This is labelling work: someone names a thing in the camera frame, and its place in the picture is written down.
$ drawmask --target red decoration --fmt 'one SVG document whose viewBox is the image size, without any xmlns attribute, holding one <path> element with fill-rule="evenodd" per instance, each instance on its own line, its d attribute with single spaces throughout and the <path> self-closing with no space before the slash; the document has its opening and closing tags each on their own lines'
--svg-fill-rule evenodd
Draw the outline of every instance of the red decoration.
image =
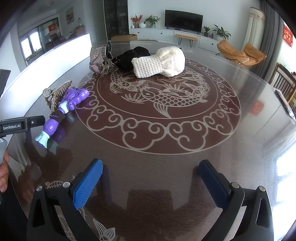
<svg viewBox="0 0 296 241">
<path fill-rule="evenodd" d="M 53 31 L 53 30 L 55 30 L 55 24 L 53 23 L 53 24 L 49 25 L 49 26 L 48 26 L 48 30 L 49 30 L 49 31 Z"/>
<path fill-rule="evenodd" d="M 283 35 L 283 38 L 292 47 L 292 44 L 293 44 L 293 34 L 290 31 L 290 29 L 287 28 L 286 25 L 284 25 L 284 35 Z"/>
<path fill-rule="evenodd" d="M 139 17 L 135 15 L 134 17 L 131 17 L 131 20 L 135 23 L 139 23 L 142 19 L 143 15 L 140 15 Z"/>
<path fill-rule="evenodd" d="M 264 104 L 260 101 L 256 101 L 249 112 L 254 116 L 258 116 L 263 109 L 264 109 Z"/>
</svg>

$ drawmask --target white vase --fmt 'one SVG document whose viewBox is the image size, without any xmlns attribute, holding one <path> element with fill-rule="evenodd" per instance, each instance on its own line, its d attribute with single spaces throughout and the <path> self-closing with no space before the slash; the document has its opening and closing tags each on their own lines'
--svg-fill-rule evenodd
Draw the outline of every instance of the white vase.
<svg viewBox="0 0 296 241">
<path fill-rule="evenodd" d="M 219 42 L 221 41 L 221 40 L 224 40 L 225 38 L 223 38 L 223 37 L 220 37 L 220 35 L 216 35 L 216 40 L 218 40 Z"/>
<path fill-rule="evenodd" d="M 140 28 L 145 28 L 146 27 L 146 23 L 139 23 L 139 27 Z"/>
</svg>

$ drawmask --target purple plastic toy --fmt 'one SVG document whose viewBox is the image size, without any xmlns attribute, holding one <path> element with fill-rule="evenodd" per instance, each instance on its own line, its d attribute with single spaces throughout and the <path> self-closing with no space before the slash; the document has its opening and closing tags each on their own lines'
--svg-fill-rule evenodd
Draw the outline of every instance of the purple plastic toy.
<svg viewBox="0 0 296 241">
<path fill-rule="evenodd" d="M 64 115 L 69 112 L 69 110 L 74 110 L 75 106 L 81 101 L 84 101 L 89 96 L 89 91 L 87 89 L 68 89 L 63 96 L 62 100 L 58 103 L 59 108 L 52 113 L 50 119 L 45 122 L 43 126 L 43 131 L 39 136 L 35 138 L 38 145 L 41 147 L 47 147 L 47 140 L 52 136 Z"/>
</svg>

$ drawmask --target orange chair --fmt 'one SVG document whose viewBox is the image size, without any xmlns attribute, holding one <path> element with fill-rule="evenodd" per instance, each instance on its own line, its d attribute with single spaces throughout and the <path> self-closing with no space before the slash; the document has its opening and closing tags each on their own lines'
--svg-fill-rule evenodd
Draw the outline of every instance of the orange chair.
<svg viewBox="0 0 296 241">
<path fill-rule="evenodd" d="M 243 66 L 253 66 L 267 57 L 249 43 L 246 44 L 244 50 L 236 51 L 226 40 L 221 40 L 220 43 L 217 44 L 217 48 L 220 51 L 217 55 L 223 55 L 231 62 Z"/>
</svg>

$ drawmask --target flower vase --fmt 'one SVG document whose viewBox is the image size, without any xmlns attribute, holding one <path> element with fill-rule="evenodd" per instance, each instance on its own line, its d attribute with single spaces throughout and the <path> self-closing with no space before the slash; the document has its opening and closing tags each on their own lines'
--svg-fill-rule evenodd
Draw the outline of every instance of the flower vase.
<svg viewBox="0 0 296 241">
<path fill-rule="evenodd" d="M 139 23 L 139 27 L 140 28 L 145 28 L 146 27 L 146 23 Z"/>
</svg>

